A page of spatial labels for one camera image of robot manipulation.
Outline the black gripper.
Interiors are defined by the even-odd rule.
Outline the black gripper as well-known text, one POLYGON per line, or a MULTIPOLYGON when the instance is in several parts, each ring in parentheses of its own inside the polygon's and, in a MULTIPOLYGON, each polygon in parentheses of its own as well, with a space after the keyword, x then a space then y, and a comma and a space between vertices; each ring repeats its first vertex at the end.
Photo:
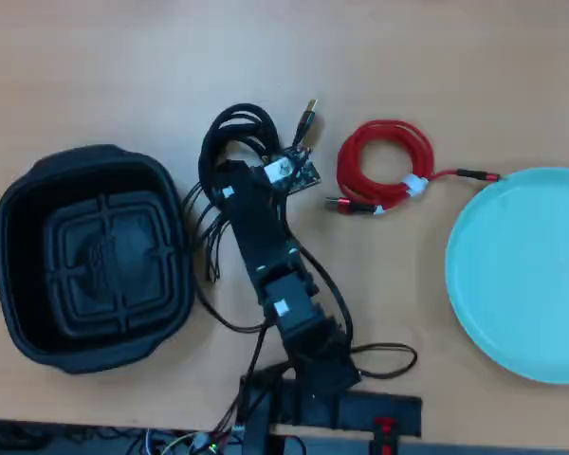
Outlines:
POLYGON ((226 160, 211 176, 213 204, 224 209, 232 196, 249 193, 252 198, 271 196, 271 183, 262 166, 249 166, 242 160, 226 160))

